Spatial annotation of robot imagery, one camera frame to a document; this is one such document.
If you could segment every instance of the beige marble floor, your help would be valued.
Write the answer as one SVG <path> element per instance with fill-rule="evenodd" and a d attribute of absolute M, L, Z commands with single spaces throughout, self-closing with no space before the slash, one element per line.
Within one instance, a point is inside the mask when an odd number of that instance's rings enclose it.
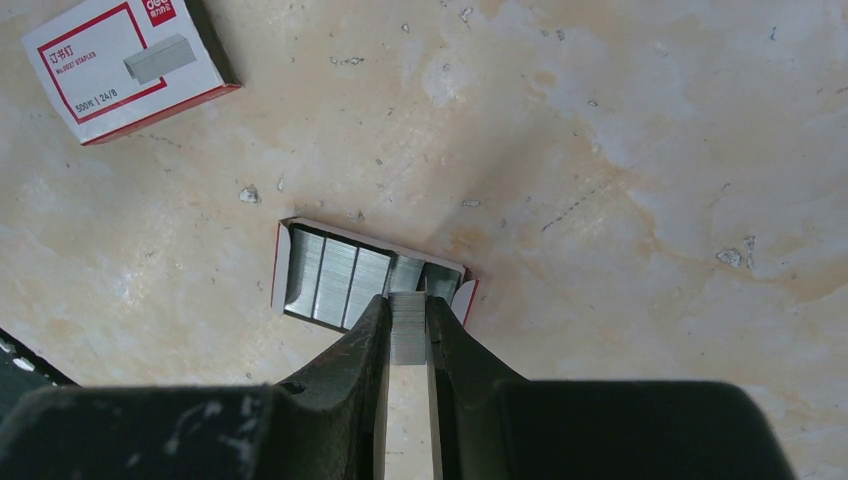
<path fill-rule="evenodd" d="M 75 3 L 0 2 L 0 325 L 72 378 L 304 364 L 336 335 L 268 305 L 301 212 L 469 265 L 528 377 L 734 382 L 799 476 L 848 475 L 844 0 L 208 0 L 246 88 L 95 147 L 18 40 Z M 421 374 L 394 478 L 431 476 Z"/>

